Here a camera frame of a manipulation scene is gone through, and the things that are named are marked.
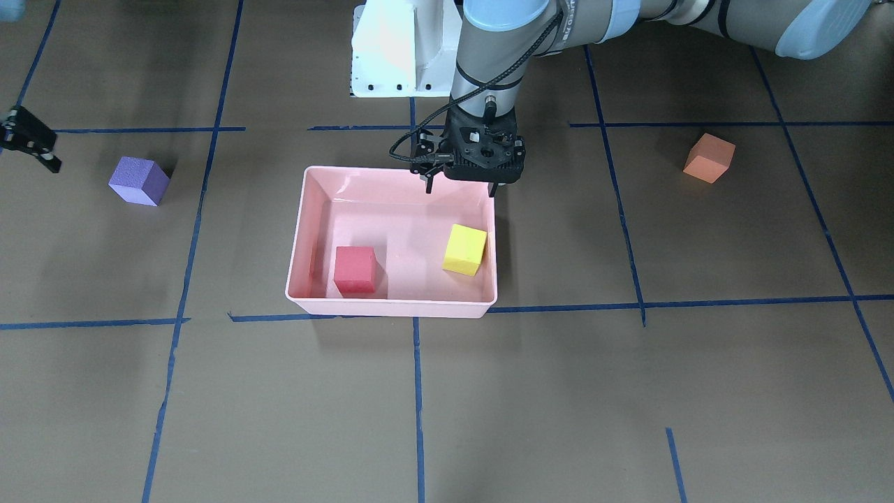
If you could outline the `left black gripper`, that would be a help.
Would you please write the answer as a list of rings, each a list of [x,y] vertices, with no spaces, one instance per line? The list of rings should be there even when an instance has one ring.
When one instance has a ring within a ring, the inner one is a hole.
[[[414,137],[412,157],[423,160],[412,163],[412,172],[422,175],[426,194],[433,192],[434,178],[441,173],[450,180],[488,182],[488,197],[494,198],[500,184],[514,184],[524,170],[526,147],[514,109],[486,124],[454,106],[446,113],[441,135],[422,129]]]

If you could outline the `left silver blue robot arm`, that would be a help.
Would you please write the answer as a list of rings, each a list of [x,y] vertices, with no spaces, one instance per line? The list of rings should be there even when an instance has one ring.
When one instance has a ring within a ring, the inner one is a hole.
[[[779,57],[811,60],[836,48],[867,1],[466,1],[449,101],[404,135],[411,155],[394,159],[433,190],[434,178],[497,187],[520,179],[526,144],[516,99],[534,57],[603,43],[632,26],[694,27]]]

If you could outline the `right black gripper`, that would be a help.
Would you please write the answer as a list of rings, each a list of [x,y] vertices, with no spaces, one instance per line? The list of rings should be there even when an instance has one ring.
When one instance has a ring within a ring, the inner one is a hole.
[[[63,163],[54,153],[55,143],[57,134],[24,106],[12,106],[2,120],[3,149],[35,155],[51,173],[58,174]]]

